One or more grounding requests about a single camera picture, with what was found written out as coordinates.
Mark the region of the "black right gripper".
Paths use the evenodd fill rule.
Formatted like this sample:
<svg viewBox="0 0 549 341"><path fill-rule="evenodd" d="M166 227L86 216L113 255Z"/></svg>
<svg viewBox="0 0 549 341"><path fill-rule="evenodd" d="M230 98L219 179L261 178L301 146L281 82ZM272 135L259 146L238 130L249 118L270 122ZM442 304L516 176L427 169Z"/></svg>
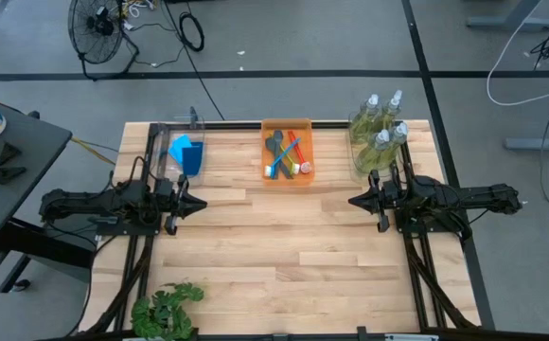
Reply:
<svg viewBox="0 0 549 341"><path fill-rule="evenodd" d="M402 184L397 169L391 169L381 177L378 170L372 170L368 176L369 189L360 195L351 197L348 202L370 214L383 213L393 209L401 200Z"/></svg>

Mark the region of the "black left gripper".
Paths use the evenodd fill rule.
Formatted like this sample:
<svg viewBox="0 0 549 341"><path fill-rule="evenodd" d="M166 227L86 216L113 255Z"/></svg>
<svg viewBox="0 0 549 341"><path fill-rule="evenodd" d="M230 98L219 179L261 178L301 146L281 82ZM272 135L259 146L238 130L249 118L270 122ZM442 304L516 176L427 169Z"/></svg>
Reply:
<svg viewBox="0 0 549 341"><path fill-rule="evenodd" d="M207 208L207 201L188 193L187 187L185 175L180 175L176 182L168 178L157 179L153 190L155 218L160 219L164 212L169 212L184 219Z"/></svg>

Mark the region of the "yellow soap pump bottle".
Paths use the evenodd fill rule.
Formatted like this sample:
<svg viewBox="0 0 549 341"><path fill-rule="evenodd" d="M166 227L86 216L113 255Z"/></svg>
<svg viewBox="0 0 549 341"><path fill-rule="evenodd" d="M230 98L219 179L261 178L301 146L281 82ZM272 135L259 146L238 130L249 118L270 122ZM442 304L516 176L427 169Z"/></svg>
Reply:
<svg viewBox="0 0 549 341"><path fill-rule="evenodd" d="M392 162L397 157L398 148L404 144L408 137L408 126L404 121L389 129L390 143L388 148L382 154L383 159Z"/></svg>
<svg viewBox="0 0 549 341"><path fill-rule="evenodd" d="M380 97L372 94L364 101L359 108L359 112L354 116L349 126L350 143L358 145L364 142L366 136L371 130L371 125L376 116L380 113Z"/></svg>
<svg viewBox="0 0 549 341"><path fill-rule="evenodd" d="M400 113L401 98L402 91L397 90L393 97L382 107L374 122L375 133L388 130L392 126L396 116Z"/></svg>
<svg viewBox="0 0 549 341"><path fill-rule="evenodd" d="M368 139L365 147L359 152L355 167L362 173L369 173L376 170L382 161L386 151L390 147L390 133L382 129L378 133L373 133Z"/></svg>

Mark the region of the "red dish brush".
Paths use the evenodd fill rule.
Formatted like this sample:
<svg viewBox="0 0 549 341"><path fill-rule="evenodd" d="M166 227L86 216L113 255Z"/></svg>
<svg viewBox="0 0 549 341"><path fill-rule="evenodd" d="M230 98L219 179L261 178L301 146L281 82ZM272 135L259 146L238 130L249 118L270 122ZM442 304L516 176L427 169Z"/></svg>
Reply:
<svg viewBox="0 0 549 341"><path fill-rule="evenodd" d="M288 131L288 135L292 141L296 140L295 133L292 130ZM304 155L302 154L302 151L300 149L300 146L298 143L294 145L294 149L298 155L299 161L300 161L300 171L304 174L308 174L311 172L311 165L310 162L308 162Z"/></svg>

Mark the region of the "clear plastic bin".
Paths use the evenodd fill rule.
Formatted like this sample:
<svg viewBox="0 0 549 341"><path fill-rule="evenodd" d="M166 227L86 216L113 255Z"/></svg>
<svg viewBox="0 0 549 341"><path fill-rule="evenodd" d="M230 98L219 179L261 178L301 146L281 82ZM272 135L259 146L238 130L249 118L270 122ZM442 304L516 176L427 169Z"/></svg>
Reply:
<svg viewBox="0 0 549 341"><path fill-rule="evenodd" d="M168 178L172 181L177 181L180 175L184 175L183 165L178 165L168 154L171 142L180 135L187 135L191 142L202 141L204 143L203 163L200 173L196 176L186 176L192 187L198 187L204 182L205 122L194 111L193 107L190 108L189 114L174 117L172 122L158 122L156 124L156 136L153 141L151 158L151 173L157 178Z"/></svg>
<svg viewBox="0 0 549 341"><path fill-rule="evenodd" d="M349 116L349 126L350 126L350 124L351 124L351 122L352 122L354 116L356 116L357 114L351 114L351 115ZM374 122L372 123L372 125L371 125L371 130L369 131L369 134L366 136L364 142L361 143L361 144L358 144L358 145L353 145L353 144L350 143L349 128L348 128L348 142L349 142L349 148L350 148L350 154L351 154L351 164L352 164L353 169L354 169L354 171L355 171L355 173L356 173L357 176L366 177L366 176L370 173L370 172L369 172L369 173L362 173L362 172L359 172L358 170L356 170L355 161L356 161L356 158L357 158L359 152L365 147L365 145L366 145L366 143L367 143L367 139L368 139L373 133L375 133ZM394 127L395 125L398 125L399 123L400 123L400 122L395 122L395 121L393 121L393 124L392 124L391 127ZM388 162L388 161L385 161L385 160L382 158L382 161L380 162L380 164L379 164L378 168L376 169L376 171L379 171L380 173L383 173L383 174L386 176L386 175L388 174L388 171L390 171L389 168L392 166L393 163L396 162L396 160L397 160L397 158L398 158L398 153L399 153L400 147L398 148L396 159L395 159L394 161L392 161L392 162Z"/></svg>

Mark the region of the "orange translucent plastic bin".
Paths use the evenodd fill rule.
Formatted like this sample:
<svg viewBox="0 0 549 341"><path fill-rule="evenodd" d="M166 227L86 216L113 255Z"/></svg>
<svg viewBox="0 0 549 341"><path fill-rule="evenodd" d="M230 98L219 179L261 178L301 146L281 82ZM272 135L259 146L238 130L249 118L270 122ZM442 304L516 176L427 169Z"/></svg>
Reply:
<svg viewBox="0 0 549 341"><path fill-rule="evenodd" d="M299 171L293 179L287 179L282 171L278 173L278 178L272 179L264 175L264 167L270 165L274 161L273 154L266 148L265 140L268 137L273 137L275 130L279 130L283 134L284 148L290 148L288 155L293 161L300 166L298 155L294 149L296 143L299 144L302 154L305 159L310 162L311 172L304 174ZM296 140L292 141L288 135L288 131L292 130L295 133ZM284 186L284 187L303 187L309 185L315 175L315 162L313 157L313 138L311 120L308 118L290 118L290 119L264 119L261 122L260 128L261 142L259 147L261 148L261 176L264 183L267 186ZM289 167L289 161L285 157L283 159L286 166Z"/></svg>

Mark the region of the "green leafy plant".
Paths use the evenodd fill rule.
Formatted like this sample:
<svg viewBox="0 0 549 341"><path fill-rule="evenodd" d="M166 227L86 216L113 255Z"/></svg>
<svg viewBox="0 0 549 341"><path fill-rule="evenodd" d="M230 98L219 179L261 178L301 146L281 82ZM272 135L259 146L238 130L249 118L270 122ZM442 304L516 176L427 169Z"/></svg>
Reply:
<svg viewBox="0 0 549 341"><path fill-rule="evenodd" d="M163 290L151 297L141 297L133 304L133 331L146 340L187 340L194 328L184 303L203 300L204 290L190 282L166 283L162 287Z"/></svg>

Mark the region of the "grey desk base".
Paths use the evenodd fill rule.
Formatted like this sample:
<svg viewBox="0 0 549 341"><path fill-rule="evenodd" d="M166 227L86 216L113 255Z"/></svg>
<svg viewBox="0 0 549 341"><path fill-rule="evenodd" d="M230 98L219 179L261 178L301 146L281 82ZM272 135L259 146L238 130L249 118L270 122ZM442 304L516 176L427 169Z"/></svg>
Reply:
<svg viewBox="0 0 549 341"><path fill-rule="evenodd" d="M534 17L533 14L542 0L520 0L516 7L506 16L470 16L466 26L482 29L499 29L519 31L549 30L549 19Z"/></svg>
<svg viewBox="0 0 549 341"><path fill-rule="evenodd" d="M507 138L504 146L508 150L536 151L544 149L549 151L549 137L546 138Z"/></svg>

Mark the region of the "black triangular block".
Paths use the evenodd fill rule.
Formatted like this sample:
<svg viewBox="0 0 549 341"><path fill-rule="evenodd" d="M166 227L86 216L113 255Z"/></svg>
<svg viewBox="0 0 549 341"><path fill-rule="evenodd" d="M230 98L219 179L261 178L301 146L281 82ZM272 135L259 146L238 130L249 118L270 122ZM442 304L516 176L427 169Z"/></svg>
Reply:
<svg viewBox="0 0 549 341"><path fill-rule="evenodd" d="M26 167L0 167L0 185L6 185L16 177L27 171Z"/></svg>
<svg viewBox="0 0 549 341"><path fill-rule="evenodd" d="M5 142L3 145L3 148L0 152L0 166L5 165L8 163L11 159L19 156L22 154L22 151L19 150L17 147L9 144L8 142Z"/></svg>

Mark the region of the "black side table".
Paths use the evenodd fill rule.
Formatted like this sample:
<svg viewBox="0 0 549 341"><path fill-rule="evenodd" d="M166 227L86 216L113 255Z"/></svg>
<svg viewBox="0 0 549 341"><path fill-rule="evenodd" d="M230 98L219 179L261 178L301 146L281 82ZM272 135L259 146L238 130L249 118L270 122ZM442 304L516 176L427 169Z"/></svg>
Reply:
<svg viewBox="0 0 549 341"><path fill-rule="evenodd" d="M14 217L61 155L72 133L1 103L0 115L6 123L0 134L0 154L8 144L20 151L5 166L26 170L5 185L0 184L0 265L11 251L22 254L0 285L0 293L8 293L33 256L89 269L93 252L86 247L50 238L37 225Z"/></svg>

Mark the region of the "black floor fan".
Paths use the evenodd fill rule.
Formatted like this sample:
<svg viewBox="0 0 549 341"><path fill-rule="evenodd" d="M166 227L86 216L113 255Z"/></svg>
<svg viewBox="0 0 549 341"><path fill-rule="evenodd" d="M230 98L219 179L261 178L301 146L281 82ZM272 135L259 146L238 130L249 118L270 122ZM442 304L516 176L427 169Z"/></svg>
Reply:
<svg viewBox="0 0 549 341"><path fill-rule="evenodd" d="M124 32L123 0L71 0L67 30L83 76L88 80L120 79L129 72L139 55L137 45ZM123 42L129 43L133 52L121 71L102 76L92 76L87 72L87 64L98 65L111 60Z"/></svg>

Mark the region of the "black table frame rails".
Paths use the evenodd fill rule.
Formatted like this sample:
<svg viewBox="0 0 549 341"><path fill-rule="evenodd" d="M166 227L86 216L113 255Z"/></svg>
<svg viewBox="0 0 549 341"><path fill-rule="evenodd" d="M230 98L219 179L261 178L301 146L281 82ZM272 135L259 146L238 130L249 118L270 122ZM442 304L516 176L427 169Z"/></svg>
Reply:
<svg viewBox="0 0 549 341"><path fill-rule="evenodd" d="M190 193L204 210L152 244L149 292L191 282L186 305L202 339L370 338L419 328L403 238L377 229L350 204L367 190L352 177L347 127L312 128L313 180L298 187L262 177L269 153L257 121L210 122L204 168Z"/></svg>

